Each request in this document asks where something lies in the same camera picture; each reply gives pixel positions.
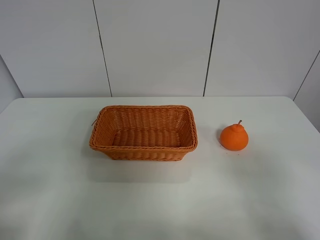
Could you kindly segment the orange fruit with stem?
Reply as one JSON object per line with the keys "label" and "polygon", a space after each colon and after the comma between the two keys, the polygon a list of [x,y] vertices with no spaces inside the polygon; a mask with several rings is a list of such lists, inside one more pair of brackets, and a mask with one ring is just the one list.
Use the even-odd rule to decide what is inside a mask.
{"label": "orange fruit with stem", "polygon": [[243,150],[249,143],[249,135],[242,126],[242,120],[225,127],[220,133],[219,142],[227,150]]}

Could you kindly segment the orange woven wicker basket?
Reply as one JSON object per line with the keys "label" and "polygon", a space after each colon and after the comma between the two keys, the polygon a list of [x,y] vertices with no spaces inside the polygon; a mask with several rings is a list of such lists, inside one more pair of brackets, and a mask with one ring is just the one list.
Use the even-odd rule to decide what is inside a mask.
{"label": "orange woven wicker basket", "polygon": [[180,161],[197,145],[194,115],[184,105],[106,106],[89,140],[91,149],[131,161]]}

